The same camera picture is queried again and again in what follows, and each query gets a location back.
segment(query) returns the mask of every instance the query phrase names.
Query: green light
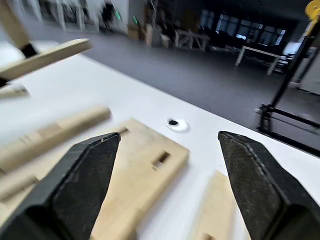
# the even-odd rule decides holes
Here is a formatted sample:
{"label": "green light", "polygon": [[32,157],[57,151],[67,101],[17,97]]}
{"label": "green light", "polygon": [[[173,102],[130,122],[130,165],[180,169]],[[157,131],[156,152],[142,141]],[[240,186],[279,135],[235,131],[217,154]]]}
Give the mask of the green light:
{"label": "green light", "polygon": [[136,25],[138,24],[138,20],[137,20],[136,16],[132,16],[132,20],[133,20],[134,24],[136,24]]}
{"label": "green light", "polygon": [[116,18],[117,20],[121,20],[120,13],[119,13],[118,11],[115,11],[114,14],[115,14],[115,18]]}

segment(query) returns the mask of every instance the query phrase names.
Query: wooden block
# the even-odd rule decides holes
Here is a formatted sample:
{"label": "wooden block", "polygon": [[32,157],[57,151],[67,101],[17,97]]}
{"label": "wooden block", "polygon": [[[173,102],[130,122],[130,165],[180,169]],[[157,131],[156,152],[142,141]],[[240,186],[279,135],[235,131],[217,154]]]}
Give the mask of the wooden block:
{"label": "wooden block", "polygon": [[96,106],[28,133],[0,148],[0,170],[8,173],[109,117],[109,108]]}
{"label": "wooden block", "polygon": [[192,239],[229,240],[236,206],[229,178],[216,171],[203,198]]}
{"label": "wooden block", "polygon": [[29,44],[25,28],[12,12],[7,0],[0,0],[0,23],[18,49]]}
{"label": "wooden block", "polygon": [[0,88],[0,100],[1,99],[7,99],[7,98],[15,98],[15,97],[21,97],[21,96],[27,96],[28,90],[22,86],[13,86],[13,87],[3,87]]}
{"label": "wooden block", "polygon": [[[171,180],[187,165],[189,151],[134,119],[97,135],[111,132],[121,133],[121,141],[108,193],[91,235],[95,240],[128,240]],[[79,141],[90,137],[94,136],[85,135]],[[41,162],[48,163],[42,167],[21,169],[15,174],[34,175],[40,180],[70,147],[65,144],[59,151],[42,156]]]}
{"label": "wooden block", "polygon": [[0,179],[0,226],[38,182],[33,175],[6,175]]}
{"label": "wooden block", "polygon": [[88,39],[75,39],[43,51],[37,55],[11,63],[0,69],[0,78],[7,81],[19,78],[25,74],[71,57],[90,49]]}

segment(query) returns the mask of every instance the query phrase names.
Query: white tabletop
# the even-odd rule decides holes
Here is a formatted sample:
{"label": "white tabletop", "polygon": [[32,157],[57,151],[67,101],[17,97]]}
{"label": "white tabletop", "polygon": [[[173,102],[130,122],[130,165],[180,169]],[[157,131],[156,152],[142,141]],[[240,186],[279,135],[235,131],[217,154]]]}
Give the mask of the white tabletop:
{"label": "white tabletop", "polygon": [[[40,49],[52,45],[52,42],[37,44]],[[22,57],[11,45],[0,44],[0,66]],[[81,54],[12,83],[23,84],[30,97],[0,101],[0,145],[54,120],[100,104],[111,109],[113,118],[90,130],[92,133],[100,133],[101,129],[133,117],[190,150],[186,171],[140,224],[140,240],[187,239],[209,178],[215,169],[226,174],[217,138],[219,131],[246,135],[263,143],[320,204],[317,184],[320,183],[320,159],[145,85]],[[179,134],[169,130],[166,121],[171,117],[185,119],[191,131]],[[239,212],[236,219],[234,239],[241,240],[244,226]]]}

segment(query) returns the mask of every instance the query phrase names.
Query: metal stand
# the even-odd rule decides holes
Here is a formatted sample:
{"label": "metal stand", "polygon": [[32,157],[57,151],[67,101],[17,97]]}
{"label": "metal stand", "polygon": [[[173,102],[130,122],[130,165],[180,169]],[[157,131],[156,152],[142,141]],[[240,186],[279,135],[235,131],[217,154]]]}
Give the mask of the metal stand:
{"label": "metal stand", "polygon": [[289,144],[295,148],[298,148],[298,149],[301,149],[305,152],[313,154],[317,157],[320,157],[320,150],[317,150],[317,149],[312,148],[310,146],[307,146],[301,142],[295,141],[291,138],[288,138],[286,136],[283,136],[283,135],[280,135],[278,133],[273,132],[271,117],[272,117],[273,113],[276,113],[276,114],[280,114],[282,116],[285,116],[287,118],[299,121],[301,123],[310,125],[316,129],[320,129],[320,124],[317,122],[310,121],[308,119],[304,119],[300,116],[297,116],[292,113],[289,113],[289,112],[286,112],[286,111],[283,111],[283,110],[276,108],[277,104],[279,103],[279,100],[284,95],[292,77],[294,76],[296,69],[298,69],[301,60],[304,58],[309,47],[311,46],[311,44],[315,40],[319,30],[320,30],[320,23],[317,22],[314,25],[313,29],[311,30],[310,34],[308,36],[304,37],[303,42],[302,42],[298,52],[296,53],[293,61],[291,62],[291,65],[288,69],[287,74],[285,75],[284,81],[283,81],[280,89],[276,93],[274,99],[272,100],[271,104],[268,104],[268,105],[262,104],[261,105],[261,107],[260,107],[260,113],[261,113],[260,122],[259,122],[259,126],[257,127],[259,132],[266,134],[266,135],[268,135],[274,139],[277,139],[281,142]]}

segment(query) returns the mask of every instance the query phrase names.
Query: floor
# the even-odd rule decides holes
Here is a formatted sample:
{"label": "floor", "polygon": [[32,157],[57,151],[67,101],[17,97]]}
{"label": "floor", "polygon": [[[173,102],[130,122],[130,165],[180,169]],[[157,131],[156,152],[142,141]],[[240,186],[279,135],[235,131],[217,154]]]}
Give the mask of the floor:
{"label": "floor", "polygon": [[[259,117],[255,108],[271,101],[283,79],[283,75],[267,76],[267,67],[249,59],[244,58],[236,67],[237,56],[231,53],[150,48],[121,34],[82,33],[77,29],[63,32],[59,26],[42,24],[31,16],[22,20],[32,40],[65,42],[89,38],[93,49],[85,52],[86,56],[252,130]],[[0,40],[8,41],[1,28]],[[320,122],[318,96],[289,89],[278,108]],[[299,128],[278,120],[273,127],[280,134],[320,149],[317,132],[291,123]]]}

